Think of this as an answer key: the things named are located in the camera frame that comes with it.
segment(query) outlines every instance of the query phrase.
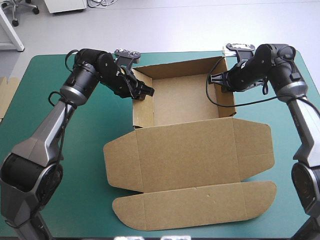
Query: office chair base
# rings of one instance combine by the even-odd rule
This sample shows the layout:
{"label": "office chair base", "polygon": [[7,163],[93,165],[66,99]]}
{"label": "office chair base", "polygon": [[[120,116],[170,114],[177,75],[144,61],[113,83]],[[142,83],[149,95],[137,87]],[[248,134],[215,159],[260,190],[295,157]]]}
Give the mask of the office chair base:
{"label": "office chair base", "polygon": [[13,20],[12,20],[12,26],[17,27],[19,25],[19,21],[16,17],[16,11],[18,7],[29,7],[32,8],[32,12],[37,15],[39,14],[39,8],[37,5],[30,4],[31,0],[25,0],[25,3],[20,3],[22,0],[5,0],[1,4],[2,10],[11,9]]}

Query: white table leg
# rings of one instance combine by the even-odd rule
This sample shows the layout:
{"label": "white table leg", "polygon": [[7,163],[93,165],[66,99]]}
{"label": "white table leg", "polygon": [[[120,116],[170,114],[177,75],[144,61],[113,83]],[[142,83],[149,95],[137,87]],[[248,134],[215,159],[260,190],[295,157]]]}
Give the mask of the white table leg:
{"label": "white table leg", "polygon": [[11,26],[9,20],[7,19],[7,16],[5,15],[4,11],[2,11],[1,7],[0,25],[11,40],[11,42],[0,42],[0,50],[17,49],[18,52],[22,52],[23,50],[25,50],[25,46],[21,42],[14,28]]}

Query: gray floor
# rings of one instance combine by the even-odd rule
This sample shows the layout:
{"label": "gray floor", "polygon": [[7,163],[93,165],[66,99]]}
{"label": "gray floor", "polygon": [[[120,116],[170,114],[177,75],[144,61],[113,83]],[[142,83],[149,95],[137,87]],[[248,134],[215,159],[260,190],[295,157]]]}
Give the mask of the gray floor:
{"label": "gray floor", "polygon": [[[319,0],[118,0],[107,9],[60,15],[33,1],[40,14],[19,9],[14,28],[25,51],[0,51],[0,76],[21,78],[32,57],[72,49],[184,52],[229,42],[287,43],[301,52],[320,89]],[[6,38],[0,29],[0,42]]]}

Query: white cabinet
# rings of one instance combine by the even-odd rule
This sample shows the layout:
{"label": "white cabinet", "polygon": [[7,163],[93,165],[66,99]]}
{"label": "white cabinet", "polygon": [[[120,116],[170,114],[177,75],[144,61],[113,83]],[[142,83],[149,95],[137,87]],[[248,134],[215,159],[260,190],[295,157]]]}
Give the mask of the white cabinet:
{"label": "white cabinet", "polygon": [[44,0],[44,2],[51,14],[87,8],[87,0]]}

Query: cardboard box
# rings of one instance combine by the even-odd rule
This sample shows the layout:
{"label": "cardboard box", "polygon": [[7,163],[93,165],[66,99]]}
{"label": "cardboard box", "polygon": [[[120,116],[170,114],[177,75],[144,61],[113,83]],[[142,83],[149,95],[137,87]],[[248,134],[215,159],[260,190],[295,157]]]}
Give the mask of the cardboard box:
{"label": "cardboard box", "polygon": [[[133,125],[146,128],[230,117],[234,107],[217,107],[207,99],[206,79],[221,57],[136,67],[134,75],[154,88],[153,97],[133,101]],[[228,70],[223,59],[215,71]],[[210,85],[211,98],[223,105],[233,105],[232,92],[222,93],[218,85]]]}
{"label": "cardboard box", "polygon": [[[241,182],[274,165],[271,130],[209,102],[206,78],[218,59],[135,68],[154,96],[133,102],[136,129],[103,148],[109,184],[142,192],[113,201],[127,226],[152,231],[243,221],[272,204],[274,183]],[[221,61],[214,73],[226,69]],[[234,104],[217,85],[210,94]]]}
{"label": "cardboard box", "polygon": [[19,84],[19,79],[15,77],[10,78],[8,82],[6,77],[0,77],[0,122],[5,117]]}

